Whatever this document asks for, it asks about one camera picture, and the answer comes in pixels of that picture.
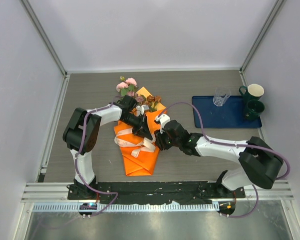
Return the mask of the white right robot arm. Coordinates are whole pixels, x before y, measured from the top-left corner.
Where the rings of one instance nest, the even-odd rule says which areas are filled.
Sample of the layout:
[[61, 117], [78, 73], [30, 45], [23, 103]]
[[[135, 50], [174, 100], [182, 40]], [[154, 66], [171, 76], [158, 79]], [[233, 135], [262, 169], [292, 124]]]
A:
[[248, 141], [229, 141], [205, 137], [201, 133], [189, 133], [176, 120], [156, 119], [159, 130], [154, 132], [155, 145], [160, 150], [179, 148], [186, 155], [216, 157], [240, 165], [235, 170], [225, 170], [218, 177], [215, 191], [220, 197], [228, 197], [238, 188], [256, 185], [272, 188], [283, 166], [283, 159], [260, 138]]

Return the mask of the cream printed ribbon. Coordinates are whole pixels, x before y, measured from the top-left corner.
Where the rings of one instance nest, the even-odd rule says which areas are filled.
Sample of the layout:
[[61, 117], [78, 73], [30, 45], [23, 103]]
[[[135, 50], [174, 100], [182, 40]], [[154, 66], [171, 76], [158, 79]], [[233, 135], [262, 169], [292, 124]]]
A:
[[120, 139], [118, 138], [119, 136], [124, 136], [124, 135], [128, 135], [128, 134], [131, 134], [132, 133], [132, 128], [128, 128], [128, 129], [124, 129], [124, 130], [120, 130], [115, 138], [114, 138], [114, 142], [122, 147], [122, 148], [135, 148], [135, 147], [138, 147], [138, 149], [135, 149], [131, 152], [131, 155], [135, 158], [137, 158], [139, 156], [139, 153], [142, 151], [142, 152], [150, 152], [150, 153], [153, 153], [156, 149], [156, 147], [153, 145], [153, 140], [149, 140], [147, 138], [143, 138], [142, 141], [140, 141], [139, 143], [137, 144], [134, 144], [134, 143], [131, 143], [129, 141], [126, 141], [126, 140], [123, 140], [123, 139]]

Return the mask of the pink fake flower stem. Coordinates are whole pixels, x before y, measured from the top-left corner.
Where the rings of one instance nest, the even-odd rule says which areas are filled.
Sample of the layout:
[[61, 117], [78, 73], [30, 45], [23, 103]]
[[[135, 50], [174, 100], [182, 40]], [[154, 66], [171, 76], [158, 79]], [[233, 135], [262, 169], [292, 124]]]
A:
[[120, 77], [120, 83], [116, 86], [116, 91], [121, 97], [130, 96], [132, 98], [137, 97], [137, 81], [134, 78], [125, 78], [124, 76]]
[[126, 95], [134, 98], [139, 105], [142, 105], [146, 102], [145, 96], [138, 94], [135, 91], [128, 91]]

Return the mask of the orange fake flower stem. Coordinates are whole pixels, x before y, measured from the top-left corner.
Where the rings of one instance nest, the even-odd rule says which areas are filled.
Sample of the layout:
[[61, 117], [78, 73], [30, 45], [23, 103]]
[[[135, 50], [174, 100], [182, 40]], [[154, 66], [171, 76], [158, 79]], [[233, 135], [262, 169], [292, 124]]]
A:
[[156, 105], [160, 102], [161, 102], [161, 97], [160, 96], [149, 95], [146, 98], [144, 104], [149, 107], [150, 112], [155, 112], [155, 111], [157, 111]]

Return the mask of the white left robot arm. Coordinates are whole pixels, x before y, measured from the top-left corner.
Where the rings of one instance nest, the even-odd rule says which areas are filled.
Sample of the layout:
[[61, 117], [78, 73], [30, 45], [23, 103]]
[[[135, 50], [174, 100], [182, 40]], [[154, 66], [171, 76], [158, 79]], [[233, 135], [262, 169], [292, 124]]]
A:
[[144, 111], [136, 116], [132, 110], [137, 101], [124, 96], [102, 108], [85, 110], [76, 108], [63, 133], [63, 141], [73, 156], [75, 177], [73, 184], [67, 186], [68, 199], [89, 200], [96, 196], [96, 176], [92, 167], [92, 150], [96, 144], [99, 128], [113, 121], [122, 121], [132, 127], [132, 134], [152, 141], [153, 136]]

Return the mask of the orange wrapping paper sheet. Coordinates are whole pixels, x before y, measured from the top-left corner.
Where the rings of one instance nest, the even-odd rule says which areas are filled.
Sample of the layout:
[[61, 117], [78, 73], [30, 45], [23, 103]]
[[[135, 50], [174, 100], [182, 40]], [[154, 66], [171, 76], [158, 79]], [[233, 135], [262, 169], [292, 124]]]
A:
[[[114, 127], [114, 132], [117, 134], [121, 130], [132, 128], [131, 126], [119, 121], [118, 125]], [[143, 140], [143, 138], [138, 137], [131, 134], [128, 135], [122, 135], [118, 138], [122, 140], [129, 141], [131, 143], [137, 144], [140, 141]], [[122, 153], [123, 157], [123, 163], [124, 163], [124, 169], [125, 169], [125, 175], [126, 176], [149, 176], [152, 175], [154, 172], [156, 160], [159, 155], [159, 148], [156, 147], [155, 151], [153, 153], [149, 152], [140, 152], [139, 156], [137, 158], [133, 157], [131, 155], [131, 152], [135, 149], [138, 149], [138, 147], [120, 147], [120, 151]]]

